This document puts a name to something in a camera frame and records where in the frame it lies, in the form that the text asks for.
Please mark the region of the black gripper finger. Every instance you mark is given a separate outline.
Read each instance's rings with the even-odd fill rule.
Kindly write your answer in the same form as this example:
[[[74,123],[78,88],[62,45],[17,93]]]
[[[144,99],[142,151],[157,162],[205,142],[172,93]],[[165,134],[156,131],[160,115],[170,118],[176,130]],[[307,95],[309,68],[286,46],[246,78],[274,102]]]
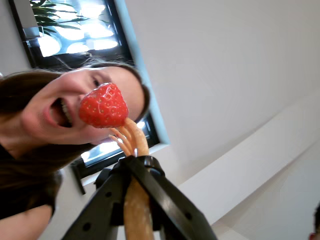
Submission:
[[[118,227],[124,224],[124,200],[131,181],[125,161],[132,159],[129,156],[118,161],[66,231],[63,240],[117,239]]]
[[[216,240],[204,214],[165,175],[150,155],[129,157],[129,171],[148,193],[160,214],[162,240]]]

